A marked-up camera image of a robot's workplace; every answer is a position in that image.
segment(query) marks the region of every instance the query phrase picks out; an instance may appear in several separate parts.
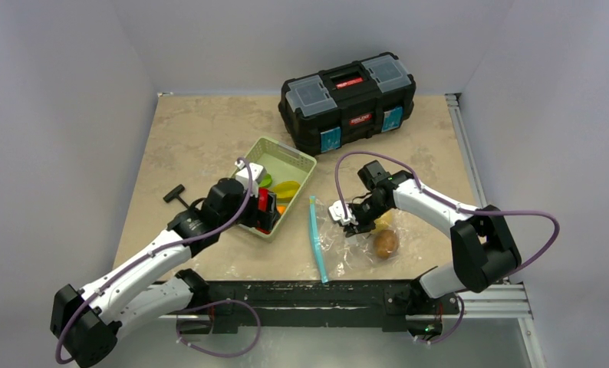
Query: potato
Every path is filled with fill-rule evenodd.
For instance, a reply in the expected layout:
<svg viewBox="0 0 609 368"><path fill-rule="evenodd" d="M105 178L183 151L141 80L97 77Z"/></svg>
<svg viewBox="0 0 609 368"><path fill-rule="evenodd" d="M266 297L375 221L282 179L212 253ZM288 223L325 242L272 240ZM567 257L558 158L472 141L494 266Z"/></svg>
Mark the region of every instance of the potato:
<svg viewBox="0 0 609 368"><path fill-rule="evenodd" d="M372 245L377 257L388 259L400 247L400 239L394 231L386 229L374 237Z"/></svg>

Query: table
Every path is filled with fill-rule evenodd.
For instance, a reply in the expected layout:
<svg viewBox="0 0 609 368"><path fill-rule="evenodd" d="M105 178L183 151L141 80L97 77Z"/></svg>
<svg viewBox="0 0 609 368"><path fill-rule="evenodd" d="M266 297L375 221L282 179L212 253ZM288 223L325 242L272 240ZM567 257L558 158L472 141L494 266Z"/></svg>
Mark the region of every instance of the table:
<svg viewBox="0 0 609 368"><path fill-rule="evenodd" d="M178 184L191 202L234 170L260 136L292 145L278 112L279 97L160 97L140 171L128 209L114 266L148 245L183 207L163 196ZM334 165L352 150L368 150L410 164L430 187L460 202L473 203L469 180L444 97L416 96L411 118L392 132L359 140L317 157L318 165L303 196L285 218L272 243L240 228L224 232L219 242L178 267L194 268L206 280L314 280L319 278L308 237L310 195L331 204L337 200ZM346 197L366 192L357 170L373 158L352 156L341 167ZM399 168L381 160L395 173ZM398 214L405 229L393 259L370 267L345 270L344 279L415 278L451 260L449 240L439 231L408 214ZM334 264L327 264L327 269ZM173 271L163 279L171 277Z"/></svg>

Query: toolbox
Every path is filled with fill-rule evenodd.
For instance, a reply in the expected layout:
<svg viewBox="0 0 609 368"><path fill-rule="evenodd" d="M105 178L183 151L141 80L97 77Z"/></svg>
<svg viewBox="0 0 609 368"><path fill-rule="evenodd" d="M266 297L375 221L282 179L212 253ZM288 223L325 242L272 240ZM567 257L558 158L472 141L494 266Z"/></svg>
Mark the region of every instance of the toolbox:
<svg viewBox="0 0 609 368"><path fill-rule="evenodd" d="M278 105L295 146L312 156L395 130L413 112L415 80L383 53L284 82Z"/></svg>

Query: plastic basket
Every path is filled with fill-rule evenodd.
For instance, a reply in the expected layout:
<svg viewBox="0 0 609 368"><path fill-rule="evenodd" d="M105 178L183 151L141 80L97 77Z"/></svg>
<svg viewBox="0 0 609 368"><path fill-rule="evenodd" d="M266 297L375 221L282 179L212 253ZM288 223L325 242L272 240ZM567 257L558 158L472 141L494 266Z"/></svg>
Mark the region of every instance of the plastic basket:
<svg viewBox="0 0 609 368"><path fill-rule="evenodd" d="M288 203L286 210L273 227L270 234L258 232L253 228L244 225L239 225L249 232L257 235L259 238L271 242L281 228L282 220L289 214L293 203L298 201L302 189L307 185L311 174L316 167L316 159L308 154L302 153L297 149L280 143L277 140L268 138L267 136L260 137L252 146L250 151L245 155L245 158L251 163L258 163L266 168L266 171L273 178L272 186L288 180L294 180L300 183L300 189L295 193L293 199Z"/></svg>

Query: red object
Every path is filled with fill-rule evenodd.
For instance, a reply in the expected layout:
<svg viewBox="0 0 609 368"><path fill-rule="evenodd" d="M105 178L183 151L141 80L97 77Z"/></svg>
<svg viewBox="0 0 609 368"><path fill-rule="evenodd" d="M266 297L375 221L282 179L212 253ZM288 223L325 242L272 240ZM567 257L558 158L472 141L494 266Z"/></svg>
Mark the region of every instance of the red object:
<svg viewBox="0 0 609 368"><path fill-rule="evenodd" d="M268 205L268 189L262 188L259 190L259 211L266 212Z"/></svg>
<svg viewBox="0 0 609 368"><path fill-rule="evenodd" d="M338 88L340 90L341 88L349 87L352 84L361 83L363 81L364 81L364 79L362 77L346 80L345 82L341 82L341 83L337 84L336 88Z"/></svg>
<svg viewBox="0 0 609 368"><path fill-rule="evenodd" d="M350 119L350 125L357 125L372 119L372 113L366 113L360 117Z"/></svg>

